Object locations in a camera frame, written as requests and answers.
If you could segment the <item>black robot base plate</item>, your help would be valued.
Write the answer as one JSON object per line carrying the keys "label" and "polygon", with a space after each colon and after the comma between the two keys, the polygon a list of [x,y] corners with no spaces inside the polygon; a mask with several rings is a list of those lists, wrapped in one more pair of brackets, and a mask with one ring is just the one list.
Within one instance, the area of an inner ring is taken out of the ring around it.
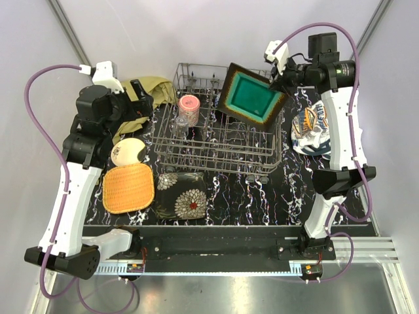
{"label": "black robot base plate", "polygon": [[299,251],[298,226],[142,226],[149,273],[292,272],[290,262],[336,258],[332,241]]}

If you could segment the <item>clear drinking glass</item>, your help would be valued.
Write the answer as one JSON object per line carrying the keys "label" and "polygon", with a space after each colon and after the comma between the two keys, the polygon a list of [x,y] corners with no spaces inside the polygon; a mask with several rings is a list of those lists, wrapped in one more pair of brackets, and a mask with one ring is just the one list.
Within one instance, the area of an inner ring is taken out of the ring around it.
{"label": "clear drinking glass", "polygon": [[189,121],[184,116],[178,116],[174,121],[173,135],[177,138],[185,138],[189,134]]}

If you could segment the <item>pink skull pattern mug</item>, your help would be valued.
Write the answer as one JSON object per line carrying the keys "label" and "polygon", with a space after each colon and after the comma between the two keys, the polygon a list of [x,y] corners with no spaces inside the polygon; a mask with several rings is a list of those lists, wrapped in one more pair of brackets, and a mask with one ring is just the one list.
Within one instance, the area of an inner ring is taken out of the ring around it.
{"label": "pink skull pattern mug", "polygon": [[187,119],[190,128],[198,123],[200,100],[194,95],[184,95],[178,101],[179,115]]}

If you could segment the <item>teal square ceramic dish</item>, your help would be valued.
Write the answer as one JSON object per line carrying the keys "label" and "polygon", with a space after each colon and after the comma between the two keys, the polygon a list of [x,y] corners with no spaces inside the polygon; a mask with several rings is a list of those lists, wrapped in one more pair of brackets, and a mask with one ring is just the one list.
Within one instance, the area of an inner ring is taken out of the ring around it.
{"label": "teal square ceramic dish", "polygon": [[269,132],[289,98],[269,85],[268,78],[231,63],[216,109],[256,130]]}

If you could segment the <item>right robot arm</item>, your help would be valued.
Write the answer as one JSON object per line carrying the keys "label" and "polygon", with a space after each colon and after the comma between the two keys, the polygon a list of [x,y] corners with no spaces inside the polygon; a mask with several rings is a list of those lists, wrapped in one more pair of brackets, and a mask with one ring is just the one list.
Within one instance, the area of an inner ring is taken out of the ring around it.
{"label": "right robot arm", "polygon": [[354,60],[341,60],[336,33],[321,33],[308,38],[310,61],[296,64],[287,43],[271,41],[264,58],[274,65],[271,89],[313,86],[325,107],[330,136],[329,168],[312,175],[316,197],[302,239],[297,243],[299,255],[312,259],[319,254],[319,241],[329,236],[332,218],[347,195],[376,176],[368,166],[361,144],[357,117],[359,73]]}

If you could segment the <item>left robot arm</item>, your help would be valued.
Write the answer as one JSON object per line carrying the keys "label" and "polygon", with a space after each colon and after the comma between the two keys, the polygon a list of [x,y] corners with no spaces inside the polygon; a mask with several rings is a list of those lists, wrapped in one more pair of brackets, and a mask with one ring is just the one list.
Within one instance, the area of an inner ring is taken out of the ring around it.
{"label": "left robot arm", "polygon": [[126,90],[104,85],[83,88],[76,100],[77,114],[58,156],[63,162],[60,187],[50,221],[38,246],[28,248],[24,260],[79,279],[89,279],[99,263],[116,254],[128,259],[141,252],[139,230],[115,227],[82,242],[84,220],[93,189],[105,169],[120,125],[153,110],[153,98],[140,81],[131,80],[137,100]]}

